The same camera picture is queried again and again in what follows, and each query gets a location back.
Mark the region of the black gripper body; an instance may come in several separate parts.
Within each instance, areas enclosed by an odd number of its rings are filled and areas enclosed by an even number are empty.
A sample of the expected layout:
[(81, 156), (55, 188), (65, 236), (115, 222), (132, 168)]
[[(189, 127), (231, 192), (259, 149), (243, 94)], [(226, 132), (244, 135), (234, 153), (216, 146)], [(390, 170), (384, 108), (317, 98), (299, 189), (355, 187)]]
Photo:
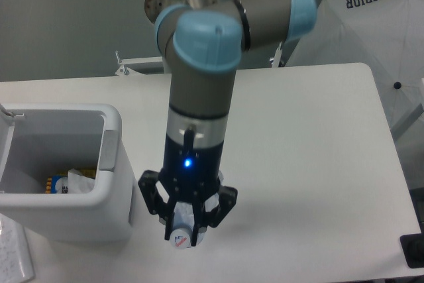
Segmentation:
[(169, 198), (192, 203), (194, 193), (198, 193), (201, 201), (216, 194), (221, 185), (218, 173), (222, 151), (221, 143), (187, 152), (182, 145), (166, 137), (159, 181)]

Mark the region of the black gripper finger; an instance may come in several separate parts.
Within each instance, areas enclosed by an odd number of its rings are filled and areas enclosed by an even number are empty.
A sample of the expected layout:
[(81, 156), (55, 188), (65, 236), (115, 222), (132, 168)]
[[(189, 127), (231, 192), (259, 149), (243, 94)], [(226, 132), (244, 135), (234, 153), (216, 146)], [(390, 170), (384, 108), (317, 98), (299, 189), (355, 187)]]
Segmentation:
[(208, 227), (216, 228), (236, 205), (238, 190), (229, 186), (220, 186), (218, 194), (218, 204), (211, 211), (205, 210), (205, 201), (201, 200), (199, 192), (193, 193), (193, 231), (191, 234), (191, 246), (195, 247), (198, 241), (198, 234)]
[(168, 201), (165, 202), (159, 194), (156, 184), (160, 181), (160, 172), (145, 170), (138, 181), (138, 187), (142, 193), (148, 211), (152, 215), (158, 215), (165, 225), (164, 239), (170, 240), (173, 230), (174, 209), (178, 199), (178, 191), (175, 191), (175, 185), (171, 184), (168, 190), (166, 184), (164, 188), (168, 193)]

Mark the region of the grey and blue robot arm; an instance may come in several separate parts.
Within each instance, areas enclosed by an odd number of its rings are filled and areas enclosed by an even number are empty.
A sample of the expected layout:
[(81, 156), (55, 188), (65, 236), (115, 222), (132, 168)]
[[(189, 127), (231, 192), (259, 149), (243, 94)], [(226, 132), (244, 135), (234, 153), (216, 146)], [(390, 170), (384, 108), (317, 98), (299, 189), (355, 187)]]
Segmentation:
[(297, 40), (317, 20), (316, 0), (229, 0), (195, 8), (163, 5), (155, 40), (171, 73), (161, 170), (138, 182), (149, 212), (177, 249), (195, 247), (237, 202), (219, 167), (242, 53)]

